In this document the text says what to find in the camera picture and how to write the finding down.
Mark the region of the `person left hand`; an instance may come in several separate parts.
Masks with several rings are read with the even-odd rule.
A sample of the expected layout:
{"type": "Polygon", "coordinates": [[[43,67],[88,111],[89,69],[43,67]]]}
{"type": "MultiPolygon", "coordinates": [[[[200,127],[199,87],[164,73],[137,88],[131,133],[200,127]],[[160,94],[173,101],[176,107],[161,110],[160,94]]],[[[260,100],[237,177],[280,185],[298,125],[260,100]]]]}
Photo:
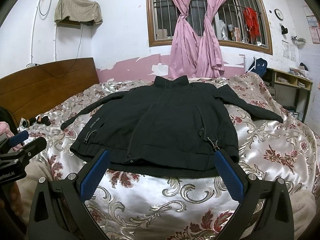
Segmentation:
{"type": "MultiPolygon", "coordinates": [[[[4,122],[4,121],[1,121],[0,122],[0,139],[1,139],[1,142],[4,140],[4,139],[7,139],[7,138],[10,138],[10,137],[13,137],[14,134],[12,133],[12,131],[10,130],[10,127],[9,125],[4,122]]],[[[15,147],[12,148],[11,152],[13,151],[18,151],[20,148],[22,148],[22,146],[19,144],[15,147]]]]}

